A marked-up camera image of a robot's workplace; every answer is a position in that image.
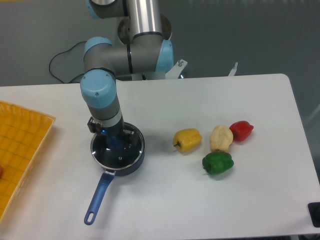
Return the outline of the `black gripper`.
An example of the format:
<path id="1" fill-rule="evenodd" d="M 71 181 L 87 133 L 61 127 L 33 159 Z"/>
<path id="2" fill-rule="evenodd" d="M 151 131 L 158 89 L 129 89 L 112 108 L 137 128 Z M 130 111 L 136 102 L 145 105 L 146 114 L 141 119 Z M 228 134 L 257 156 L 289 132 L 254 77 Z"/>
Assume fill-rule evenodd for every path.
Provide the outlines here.
<path id="1" fill-rule="evenodd" d="M 100 123 L 96 123 L 94 118 L 91 116 L 87 122 L 87 126 L 92 134 L 96 134 L 97 137 L 101 139 L 107 139 L 111 137 L 121 139 L 123 136 L 125 136 L 125 142 L 129 148 L 136 146 L 139 141 L 139 134 L 135 128 L 124 129 L 125 122 L 123 119 L 113 126 L 106 127 L 102 126 Z"/>

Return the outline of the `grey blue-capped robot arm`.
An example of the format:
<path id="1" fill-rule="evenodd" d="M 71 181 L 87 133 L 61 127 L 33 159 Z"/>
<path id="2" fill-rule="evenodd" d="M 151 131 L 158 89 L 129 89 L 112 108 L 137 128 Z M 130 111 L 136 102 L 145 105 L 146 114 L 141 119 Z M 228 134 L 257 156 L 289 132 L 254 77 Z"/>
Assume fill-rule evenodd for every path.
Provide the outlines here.
<path id="1" fill-rule="evenodd" d="M 88 0 L 86 6 L 97 19 L 129 17 L 132 42 L 113 46 L 101 36 L 84 46 L 84 76 L 80 90 L 91 113 L 88 127 L 112 148 L 122 149 L 130 137 L 124 132 L 117 96 L 118 76 L 167 73 L 174 66 L 173 45 L 163 37 L 157 0 Z"/>

